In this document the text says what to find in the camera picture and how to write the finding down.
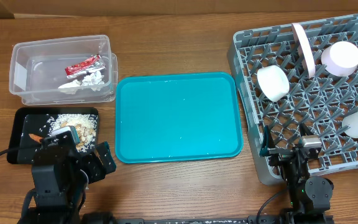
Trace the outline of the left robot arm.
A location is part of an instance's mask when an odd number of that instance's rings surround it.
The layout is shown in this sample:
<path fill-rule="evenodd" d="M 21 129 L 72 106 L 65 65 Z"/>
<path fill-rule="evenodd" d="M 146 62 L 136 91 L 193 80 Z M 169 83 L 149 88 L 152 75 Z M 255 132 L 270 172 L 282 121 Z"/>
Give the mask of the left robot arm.
<path fill-rule="evenodd" d="M 107 142 L 82 155 L 71 138 L 45 138 L 33 160 L 34 188 L 25 196 L 19 223 L 117 222 L 111 212 L 80 216 L 89 184 L 116 170 Z"/>

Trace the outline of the white tissue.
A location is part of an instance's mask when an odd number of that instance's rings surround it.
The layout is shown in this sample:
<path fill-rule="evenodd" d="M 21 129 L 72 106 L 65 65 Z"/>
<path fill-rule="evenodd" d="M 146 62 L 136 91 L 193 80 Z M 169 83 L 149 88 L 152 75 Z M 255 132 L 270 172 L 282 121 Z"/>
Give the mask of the white tissue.
<path fill-rule="evenodd" d="M 100 91 L 100 85 L 104 84 L 103 78 L 104 75 L 102 75 L 100 71 L 97 71 L 84 76 L 82 80 L 75 79 L 71 82 L 60 85 L 58 88 L 62 93 L 70 95 L 74 95 L 78 91 L 77 87 L 81 86 L 93 86 L 93 88 L 91 88 L 93 91 Z"/>

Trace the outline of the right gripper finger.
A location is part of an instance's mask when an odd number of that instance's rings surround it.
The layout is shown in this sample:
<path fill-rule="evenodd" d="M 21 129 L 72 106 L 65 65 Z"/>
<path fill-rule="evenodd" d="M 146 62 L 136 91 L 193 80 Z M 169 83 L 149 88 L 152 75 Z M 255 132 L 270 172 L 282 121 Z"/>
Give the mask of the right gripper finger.
<path fill-rule="evenodd" d="M 259 151 L 259 156 L 269 156 L 271 150 L 275 150 L 275 144 L 270 128 L 265 125 L 263 131 L 263 141 Z"/>
<path fill-rule="evenodd" d="M 307 127 L 307 125 L 305 123 L 300 123 L 299 129 L 300 129 L 301 136 L 312 136 L 313 135 L 313 133 L 311 132 L 311 130 L 309 129 L 309 127 Z"/>

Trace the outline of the large pink plate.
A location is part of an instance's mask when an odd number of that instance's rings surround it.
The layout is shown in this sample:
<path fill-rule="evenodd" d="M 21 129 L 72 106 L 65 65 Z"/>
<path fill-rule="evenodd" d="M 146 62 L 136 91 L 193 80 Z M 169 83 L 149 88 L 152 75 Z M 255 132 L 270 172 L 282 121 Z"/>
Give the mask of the large pink plate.
<path fill-rule="evenodd" d="M 298 46 L 298 55 L 301 59 L 301 64 L 304 71 L 307 71 L 308 78 L 313 78 L 316 73 L 313 53 L 311 50 L 310 42 L 306 36 L 304 28 L 299 23 L 292 23 L 291 28 L 293 37 Z"/>

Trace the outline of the white bowl with food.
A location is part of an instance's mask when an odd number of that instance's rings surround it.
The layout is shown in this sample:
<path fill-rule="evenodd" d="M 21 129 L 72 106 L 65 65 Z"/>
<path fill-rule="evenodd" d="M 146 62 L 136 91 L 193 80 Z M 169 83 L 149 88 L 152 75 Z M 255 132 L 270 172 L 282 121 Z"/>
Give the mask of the white bowl with food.
<path fill-rule="evenodd" d="M 258 69 L 257 81 L 262 93 L 272 102 L 277 102 L 290 90 L 285 72 L 277 65 Z"/>

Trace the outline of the orange carrot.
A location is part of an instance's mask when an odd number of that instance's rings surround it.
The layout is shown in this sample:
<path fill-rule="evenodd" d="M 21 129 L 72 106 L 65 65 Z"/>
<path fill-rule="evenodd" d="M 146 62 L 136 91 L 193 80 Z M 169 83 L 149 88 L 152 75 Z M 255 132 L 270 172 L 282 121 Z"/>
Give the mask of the orange carrot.
<path fill-rule="evenodd" d="M 41 143 L 41 142 L 42 142 L 42 139 L 43 139 L 43 137 L 38 136 L 38 135 L 36 135 L 36 134 L 29 134 L 29 137 L 30 137 L 32 140 L 36 141 L 37 143 Z"/>

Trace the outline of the small pink bowl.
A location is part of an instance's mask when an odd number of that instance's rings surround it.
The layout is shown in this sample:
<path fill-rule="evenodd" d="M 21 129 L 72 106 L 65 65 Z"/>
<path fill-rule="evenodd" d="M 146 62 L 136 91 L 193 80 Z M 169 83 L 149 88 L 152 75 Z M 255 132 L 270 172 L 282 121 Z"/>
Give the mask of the small pink bowl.
<path fill-rule="evenodd" d="M 350 42 L 336 42 L 323 51 L 321 62 L 330 74 L 348 77 L 358 66 L 358 48 Z"/>

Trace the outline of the red foil snack wrapper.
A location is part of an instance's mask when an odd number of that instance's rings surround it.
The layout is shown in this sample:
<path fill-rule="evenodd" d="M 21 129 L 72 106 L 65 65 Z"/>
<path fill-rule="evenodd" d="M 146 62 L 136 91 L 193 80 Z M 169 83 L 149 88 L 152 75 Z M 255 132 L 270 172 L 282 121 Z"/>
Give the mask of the red foil snack wrapper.
<path fill-rule="evenodd" d="M 85 61 L 76 65 L 71 65 L 65 68 L 67 79 L 73 79 L 82 75 L 89 75 L 91 73 L 103 70 L 106 68 L 104 60 L 99 54 L 92 55 Z"/>

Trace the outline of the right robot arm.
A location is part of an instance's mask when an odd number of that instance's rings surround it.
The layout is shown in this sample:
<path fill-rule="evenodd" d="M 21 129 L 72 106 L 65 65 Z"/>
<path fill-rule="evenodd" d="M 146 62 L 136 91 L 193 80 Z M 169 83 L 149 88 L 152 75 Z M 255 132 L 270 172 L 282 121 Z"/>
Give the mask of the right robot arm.
<path fill-rule="evenodd" d="M 331 180 L 312 176 L 308 162 L 318 158 L 323 143 L 317 135 L 303 123 L 299 125 L 300 140 L 290 149 L 279 149 L 273 142 L 271 130 L 264 127 L 264 138 L 259 152 L 261 157 L 269 157 L 269 165 L 278 167 L 286 188 L 271 196 L 259 208 L 256 223 L 333 223 L 333 217 L 325 215 L 331 207 L 334 184 Z M 289 194 L 291 207 L 284 208 L 279 215 L 262 215 L 262 210 L 278 196 Z"/>

